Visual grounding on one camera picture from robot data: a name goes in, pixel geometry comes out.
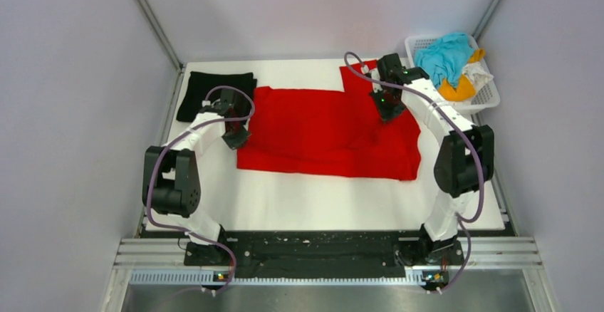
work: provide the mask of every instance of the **white platform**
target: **white platform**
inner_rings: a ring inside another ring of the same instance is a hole
[[[258,86],[342,91],[339,67],[343,65],[342,59],[188,63],[177,108],[192,71],[253,72]],[[169,140],[188,126],[175,117]],[[432,168],[438,153],[435,138],[419,124],[422,162],[418,178],[412,182],[238,170],[236,152],[216,142],[200,165],[199,209],[207,210],[227,230],[418,230],[437,192]],[[485,187],[482,215],[467,227],[503,229],[493,187],[490,182]],[[477,199],[463,215],[470,217],[476,208]],[[154,213],[154,217],[170,223],[165,216]],[[147,225],[147,230],[156,229]]]

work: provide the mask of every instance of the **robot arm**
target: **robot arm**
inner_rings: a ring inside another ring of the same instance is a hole
[[[439,107],[472,143],[481,160],[484,181],[490,180],[494,172],[493,130],[487,125],[476,126],[461,116],[436,91],[429,76],[421,68],[405,68],[396,53],[382,57],[377,61],[375,70],[365,72],[365,75],[372,79],[379,78],[384,82],[406,85],[431,100],[429,102],[407,90],[380,85],[374,85],[374,91],[371,93],[384,121],[398,116],[404,109],[409,109],[418,122],[428,127],[440,146],[434,164],[434,178],[439,191],[432,211],[420,229],[422,256],[429,256],[453,245],[457,237],[457,214],[462,214],[467,203],[478,196],[479,187],[477,168],[469,150],[436,107]]]
[[[153,211],[168,215],[173,225],[184,227],[206,239],[218,241],[223,230],[220,224],[203,209],[197,209],[201,195],[197,160],[201,159],[219,138],[233,150],[241,147],[247,141],[249,132],[240,122],[210,123],[199,129],[194,127],[212,120],[245,116],[248,112],[247,101],[232,90],[223,90],[220,100],[212,104],[207,102],[193,123],[180,133],[184,138],[172,145],[162,160],[160,173],[152,191]],[[165,147],[166,145],[152,146],[145,153],[143,204],[147,201],[146,194],[153,167]],[[196,237],[191,237],[191,240],[198,244],[207,244]]]

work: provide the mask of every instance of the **red towel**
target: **red towel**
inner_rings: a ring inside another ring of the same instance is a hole
[[[375,62],[367,62],[370,68]],[[408,111],[384,124],[371,83],[340,68],[344,92],[257,88],[245,170],[414,180],[420,128]]]

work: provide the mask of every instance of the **folded black cloth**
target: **folded black cloth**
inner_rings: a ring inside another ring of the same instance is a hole
[[[254,74],[242,73],[239,75],[216,75],[213,73],[191,72],[187,93],[178,108],[176,120],[180,122],[193,122],[195,116],[202,109],[203,100],[207,93],[217,86],[228,85],[245,92],[254,99],[256,80]],[[214,91],[209,100],[214,102],[220,98],[220,90]]]

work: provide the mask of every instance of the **white laundry basket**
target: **white laundry basket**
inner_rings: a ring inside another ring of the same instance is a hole
[[[405,39],[405,48],[407,50],[407,57],[409,57],[409,63],[411,66],[415,66],[415,62],[413,58],[415,58],[415,52],[417,50],[421,50],[422,48],[428,47],[431,43],[433,43],[436,39],[440,38],[440,36],[410,36]],[[474,49],[478,49],[478,44],[472,36],[468,36],[470,46]],[[489,68],[486,66],[486,62],[484,59],[480,60],[480,65],[484,68],[484,70],[488,73]],[[472,103],[462,103],[462,102],[452,102],[453,108],[460,112],[463,115],[471,115],[478,113],[480,110],[485,108],[496,107],[499,102],[499,93],[497,92],[497,88],[495,88],[495,82],[488,82],[480,91],[472,98]]]

